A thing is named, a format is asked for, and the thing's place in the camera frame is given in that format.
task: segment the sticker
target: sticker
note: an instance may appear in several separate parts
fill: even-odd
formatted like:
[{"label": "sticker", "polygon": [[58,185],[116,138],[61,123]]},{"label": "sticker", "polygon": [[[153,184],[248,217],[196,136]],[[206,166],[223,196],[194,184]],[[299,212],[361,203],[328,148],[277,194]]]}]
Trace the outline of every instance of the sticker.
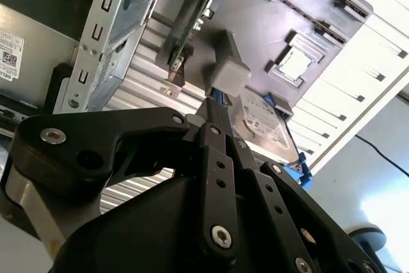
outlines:
[{"label": "sticker", "polygon": [[241,96],[246,126],[254,134],[289,149],[284,128],[274,108],[262,97],[249,91],[244,91]]},{"label": "sticker", "polygon": [[23,38],[0,29],[0,78],[19,78],[23,48]]}]

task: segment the mounting hole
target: mounting hole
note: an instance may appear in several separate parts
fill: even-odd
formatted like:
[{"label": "mounting hole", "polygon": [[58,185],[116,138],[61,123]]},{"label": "mounting hole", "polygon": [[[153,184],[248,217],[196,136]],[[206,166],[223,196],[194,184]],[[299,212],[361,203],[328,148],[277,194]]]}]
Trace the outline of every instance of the mounting hole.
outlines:
[{"label": "mounting hole", "polygon": [[274,206],[275,211],[277,211],[279,214],[282,214],[282,209],[279,206]]},{"label": "mounting hole", "polygon": [[180,118],[180,116],[178,115],[173,115],[172,116],[172,120],[174,120],[176,123],[178,124],[182,124],[183,123],[183,118]]},{"label": "mounting hole", "polygon": [[220,130],[217,129],[216,127],[214,127],[214,126],[211,126],[211,127],[210,127],[210,130],[211,130],[214,134],[220,134]]},{"label": "mounting hole", "polygon": [[221,162],[221,161],[217,161],[217,166],[218,167],[220,167],[221,169],[224,169],[225,168],[225,165],[223,164],[223,162]]},{"label": "mounting hole", "polygon": [[71,108],[76,109],[76,108],[79,107],[79,102],[76,101],[75,99],[70,99],[70,100],[68,101],[68,105],[69,105]]},{"label": "mounting hole", "polygon": [[47,128],[41,131],[41,140],[49,144],[61,144],[66,140],[66,135],[63,131],[56,128]]},{"label": "mounting hole", "polygon": [[102,157],[91,150],[81,150],[77,154],[77,163],[84,169],[99,169],[104,165]]},{"label": "mounting hole", "polygon": [[218,180],[216,180],[216,183],[220,188],[226,188],[226,184],[224,183],[223,180],[218,179]]},{"label": "mounting hole", "polygon": [[128,10],[131,1],[132,1],[132,0],[124,0],[124,1],[123,1],[122,8],[123,8],[125,11]]}]

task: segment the blue clip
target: blue clip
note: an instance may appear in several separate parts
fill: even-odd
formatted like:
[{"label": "blue clip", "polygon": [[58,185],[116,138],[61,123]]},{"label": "blue clip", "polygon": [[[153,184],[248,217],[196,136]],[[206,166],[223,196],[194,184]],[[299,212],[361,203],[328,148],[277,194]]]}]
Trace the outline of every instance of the blue clip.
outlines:
[{"label": "blue clip", "polygon": [[[275,106],[275,102],[274,99],[271,97],[270,94],[267,94],[263,97],[264,101],[271,107],[274,108]],[[288,131],[289,136],[293,139],[291,132],[289,131],[288,127],[287,127],[287,123],[286,124],[286,129]],[[291,168],[290,166],[284,166],[284,168],[286,169],[286,171],[291,175],[291,177],[293,177],[296,181],[299,181],[301,183],[301,186],[304,189],[308,189],[310,188],[310,186],[313,185],[313,181],[312,181],[312,174],[308,168],[308,165],[306,163],[306,157],[305,157],[305,153],[303,152],[298,152],[298,161],[302,167],[302,173],[294,170],[293,168]]]}]

